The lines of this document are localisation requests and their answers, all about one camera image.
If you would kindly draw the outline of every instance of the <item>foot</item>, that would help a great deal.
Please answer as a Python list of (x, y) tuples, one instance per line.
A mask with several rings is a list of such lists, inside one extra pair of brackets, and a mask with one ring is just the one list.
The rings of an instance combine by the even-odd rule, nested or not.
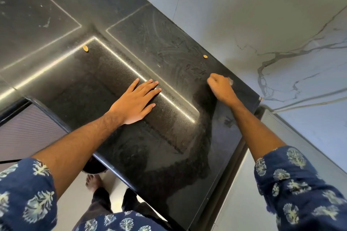
[(86, 179), (86, 187), (93, 193), (100, 187), (104, 187), (104, 184), (99, 175), (88, 175)]

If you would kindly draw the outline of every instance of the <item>black countertop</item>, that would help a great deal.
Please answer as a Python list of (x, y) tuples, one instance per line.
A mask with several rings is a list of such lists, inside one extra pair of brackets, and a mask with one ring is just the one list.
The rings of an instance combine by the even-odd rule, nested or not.
[(252, 112), (259, 96), (146, 0), (0, 0), (0, 13), (1, 109), (30, 96), (73, 130), (137, 77), (159, 80), (153, 111), (95, 155), (173, 226), (193, 229), (241, 139), (206, 79), (229, 76)]

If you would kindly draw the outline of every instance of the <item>marble wall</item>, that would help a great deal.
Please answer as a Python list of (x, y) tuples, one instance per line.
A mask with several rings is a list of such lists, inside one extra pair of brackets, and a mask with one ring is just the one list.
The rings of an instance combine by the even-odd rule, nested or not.
[(149, 1), (347, 171), (347, 0)]

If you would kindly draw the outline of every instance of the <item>hand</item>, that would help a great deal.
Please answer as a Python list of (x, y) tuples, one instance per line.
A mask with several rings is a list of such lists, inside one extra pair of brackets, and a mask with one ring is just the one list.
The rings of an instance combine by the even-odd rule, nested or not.
[(210, 77), (207, 79), (207, 83), (209, 84), (212, 92), (217, 97), (217, 99), (221, 102), (224, 102), (229, 107), (231, 107), (235, 103), (240, 102), (234, 90), (230, 86), (228, 78), (222, 75), (211, 73)]
[(154, 89), (158, 85), (158, 81), (153, 82), (150, 79), (135, 89), (139, 81), (140, 79), (137, 78), (108, 111), (109, 114), (120, 119), (120, 125), (131, 124), (143, 119), (155, 106), (155, 103), (152, 103), (145, 108), (147, 103), (161, 92), (161, 89)]

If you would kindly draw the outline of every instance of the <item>blue printed sleeve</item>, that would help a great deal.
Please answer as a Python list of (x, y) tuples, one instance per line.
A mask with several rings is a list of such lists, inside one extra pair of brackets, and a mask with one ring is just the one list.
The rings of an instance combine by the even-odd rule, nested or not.
[(26, 158), (0, 173), (0, 231), (48, 231), (57, 223), (57, 195), (48, 167)]
[(259, 158), (254, 176), (279, 230), (347, 230), (347, 201), (297, 149), (283, 146)]

